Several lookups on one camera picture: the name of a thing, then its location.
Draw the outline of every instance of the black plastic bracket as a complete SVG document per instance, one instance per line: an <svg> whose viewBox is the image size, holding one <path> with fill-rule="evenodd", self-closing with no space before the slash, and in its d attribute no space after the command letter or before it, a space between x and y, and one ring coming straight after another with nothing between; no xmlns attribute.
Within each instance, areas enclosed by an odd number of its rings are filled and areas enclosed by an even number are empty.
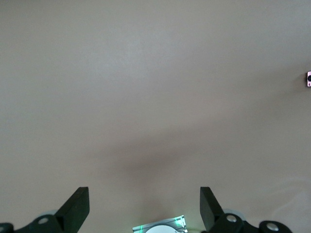
<svg viewBox="0 0 311 233"><path fill-rule="evenodd" d="M256 228L237 215L225 214L209 187L201 187L200 213L209 233L292 233L280 222L263 221Z"/></svg>
<svg viewBox="0 0 311 233"><path fill-rule="evenodd" d="M18 230L11 223L0 223L0 233L77 233L88 213L88 187L80 187L55 215L40 216Z"/></svg>

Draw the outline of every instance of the small electronic device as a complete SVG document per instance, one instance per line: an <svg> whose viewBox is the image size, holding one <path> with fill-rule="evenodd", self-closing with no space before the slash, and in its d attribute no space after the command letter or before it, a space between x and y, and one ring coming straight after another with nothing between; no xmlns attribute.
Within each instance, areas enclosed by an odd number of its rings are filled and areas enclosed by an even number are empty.
<svg viewBox="0 0 311 233"><path fill-rule="evenodd" d="M133 227L133 233L187 233L185 217L168 218L159 222Z"/></svg>
<svg viewBox="0 0 311 233"><path fill-rule="evenodd" d="M307 86L311 87L311 71L307 73Z"/></svg>

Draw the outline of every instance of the black mechanical arm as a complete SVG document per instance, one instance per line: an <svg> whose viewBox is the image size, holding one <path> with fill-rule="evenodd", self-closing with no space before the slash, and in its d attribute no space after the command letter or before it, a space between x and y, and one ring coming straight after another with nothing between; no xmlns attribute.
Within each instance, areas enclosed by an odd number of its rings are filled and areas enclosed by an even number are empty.
<svg viewBox="0 0 311 233"><path fill-rule="evenodd" d="M11 223L0 223L0 233L77 233L89 213L87 187L80 187L54 215L44 215L14 230ZM292 233L284 224L263 221L259 228L235 214L226 214L209 187L201 187L200 213L206 231L202 233Z"/></svg>
<svg viewBox="0 0 311 233"><path fill-rule="evenodd" d="M88 187L80 187L54 215L44 215L14 230L0 223L0 233L77 233L89 213Z"/></svg>
<svg viewBox="0 0 311 233"><path fill-rule="evenodd" d="M292 233L280 222L263 221L256 228L235 214L225 214L209 187L200 191L200 213L209 233Z"/></svg>

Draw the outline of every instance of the silver bolt head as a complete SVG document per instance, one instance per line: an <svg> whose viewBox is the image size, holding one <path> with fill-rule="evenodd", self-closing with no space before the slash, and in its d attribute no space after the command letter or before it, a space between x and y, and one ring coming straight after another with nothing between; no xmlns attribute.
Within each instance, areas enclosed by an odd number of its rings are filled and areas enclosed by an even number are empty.
<svg viewBox="0 0 311 233"><path fill-rule="evenodd" d="M234 217L233 215L227 215L227 220L229 222L237 222L237 218Z"/></svg>
<svg viewBox="0 0 311 233"><path fill-rule="evenodd" d="M269 222L269 223L267 224L267 228L268 228L269 230L274 231L274 232L278 232L278 226L277 226L276 224L272 223L272 222Z"/></svg>

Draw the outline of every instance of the white surface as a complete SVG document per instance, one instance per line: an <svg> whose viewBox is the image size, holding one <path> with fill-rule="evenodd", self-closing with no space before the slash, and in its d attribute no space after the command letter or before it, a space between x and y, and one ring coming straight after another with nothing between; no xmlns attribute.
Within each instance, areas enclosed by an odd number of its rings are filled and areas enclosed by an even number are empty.
<svg viewBox="0 0 311 233"><path fill-rule="evenodd" d="M311 231L311 1L0 1L0 221L89 186L81 233L184 214L199 188Z"/></svg>
<svg viewBox="0 0 311 233"><path fill-rule="evenodd" d="M152 227L146 233L159 233L159 232L163 232L163 233L176 233L177 231L173 227L160 225L160 226Z"/></svg>

